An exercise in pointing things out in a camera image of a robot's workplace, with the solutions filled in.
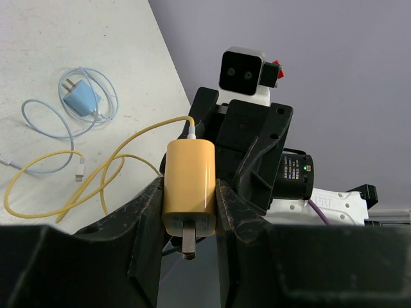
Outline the yellow charger plug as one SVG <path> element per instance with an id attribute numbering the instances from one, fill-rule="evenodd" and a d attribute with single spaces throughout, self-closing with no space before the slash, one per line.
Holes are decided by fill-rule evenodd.
<path id="1" fill-rule="evenodd" d="M 167 233 L 182 239 L 185 259 L 196 256 L 197 239 L 216 228 L 215 146 L 204 139 L 168 144 L 164 170 L 162 222 Z"/>

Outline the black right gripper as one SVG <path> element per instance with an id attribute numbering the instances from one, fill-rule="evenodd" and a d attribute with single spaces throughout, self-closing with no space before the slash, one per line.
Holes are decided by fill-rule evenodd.
<path id="1" fill-rule="evenodd" d="M 195 120 L 196 137 L 216 146 L 217 179 L 225 180 L 241 201 L 264 216 L 293 108 L 236 99 L 216 107 L 218 97 L 215 89 L 198 88 L 188 113 Z"/>

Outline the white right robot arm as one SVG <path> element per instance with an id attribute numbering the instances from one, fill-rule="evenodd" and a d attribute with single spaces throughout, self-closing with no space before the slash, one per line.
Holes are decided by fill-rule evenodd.
<path id="1" fill-rule="evenodd" d="M 273 224 L 356 225 L 368 222 L 378 201 L 364 184 L 345 192 L 314 186 L 312 157 L 287 148 L 293 108 L 259 105 L 251 99 L 224 98 L 219 90 L 197 90 L 190 116 L 197 137 L 216 149 L 216 177 L 247 206 Z"/>

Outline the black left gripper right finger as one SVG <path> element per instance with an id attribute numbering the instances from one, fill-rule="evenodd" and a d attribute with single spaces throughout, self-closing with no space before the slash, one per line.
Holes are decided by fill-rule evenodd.
<path id="1" fill-rule="evenodd" d="M 410 229 L 273 225 L 216 183 L 222 307 L 409 307 Z"/>

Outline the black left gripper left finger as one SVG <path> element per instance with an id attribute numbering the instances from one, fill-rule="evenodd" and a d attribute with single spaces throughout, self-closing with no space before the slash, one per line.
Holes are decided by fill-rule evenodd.
<path id="1" fill-rule="evenodd" d="M 2 307 L 155 307 L 164 227 L 163 178 L 70 235 L 1 227 Z"/>

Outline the blue charger plug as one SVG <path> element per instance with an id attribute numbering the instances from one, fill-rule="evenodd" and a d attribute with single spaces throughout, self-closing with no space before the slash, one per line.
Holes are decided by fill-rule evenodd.
<path id="1" fill-rule="evenodd" d="M 78 116 L 86 117 L 96 111 L 101 96 L 86 81 L 80 80 L 74 83 L 67 78 L 62 87 L 67 91 L 63 102 Z"/>

